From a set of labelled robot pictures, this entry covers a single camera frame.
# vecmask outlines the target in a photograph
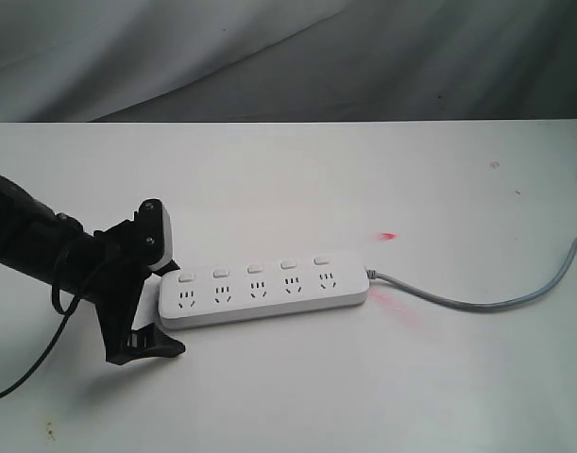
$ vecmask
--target power cord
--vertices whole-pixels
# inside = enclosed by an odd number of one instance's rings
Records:
[[[89,289],[89,285],[93,281],[93,279],[106,267],[110,264],[113,260],[103,260],[99,263],[95,268],[85,277],[82,284],[80,285],[76,295],[72,298],[70,305],[66,310],[61,307],[61,303],[59,302],[59,269],[63,263],[65,263],[68,254],[70,253],[71,248],[76,244],[76,241],[72,241],[68,243],[65,247],[61,249],[59,255],[55,261],[53,267],[53,284],[51,285],[51,303],[53,308],[61,315],[63,315],[63,319],[59,323],[59,327],[56,330],[53,338],[41,353],[41,355],[37,358],[34,364],[21,376],[15,383],[7,387],[4,391],[0,392],[0,399],[7,396],[8,394],[12,393],[13,391],[17,390],[24,382],[26,382],[34,372],[41,366],[50,352],[53,350],[53,347],[58,342],[61,333],[65,329],[66,324],[70,320],[70,316],[74,314],[76,308],[78,306],[78,302],[82,299],[82,296],[87,292]]]
[[[566,256],[565,261],[563,261],[561,268],[558,270],[556,275],[551,279],[551,281],[549,281],[546,285],[544,285],[537,291],[523,295],[521,297],[516,297],[514,299],[489,304],[461,302],[458,300],[448,299],[446,297],[441,297],[439,295],[427,293],[426,291],[415,288],[412,285],[408,285],[407,283],[397,280],[396,278],[390,277],[386,274],[381,274],[380,272],[376,272],[374,270],[367,270],[367,277],[370,280],[375,279],[382,280],[386,283],[389,283],[391,286],[397,288],[398,290],[404,291],[405,293],[411,295],[415,295],[416,297],[420,297],[421,299],[433,302],[434,304],[440,305],[442,307],[447,307],[449,309],[460,311],[492,313],[502,310],[517,309],[519,307],[522,307],[523,305],[526,305],[530,302],[537,300],[539,297],[550,292],[559,283],[559,281],[561,281],[565,273],[568,271],[569,267],[571,266],[571,263],[573,262],[573,258],[575,257],[576,252],[577,252],[577,238],[575,238],[573,240],[573,243],[571,243],[568,255]]]

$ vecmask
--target white table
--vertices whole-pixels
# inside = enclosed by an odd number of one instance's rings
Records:
[[[489,302],[544,284],[577,235],[575,131],[0,125],[0,174],[90,231],[161,198],[179,264],[355,249],[368,267]],[[48,299],[0,265],[0,390],[53,334]],[[467,314],[378,287],[356,309],[174,336],[189,348],[176,360],[106,363],[83,302],[43,368],[0,401],[0,452],[577,451],[577,258],[523,310]]]

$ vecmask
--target white power strip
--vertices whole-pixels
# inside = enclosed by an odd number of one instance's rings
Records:
[[[358,305],[368,288],[357,257],[334,253],[173,271],[158,309],[167,328],[202,327]]]

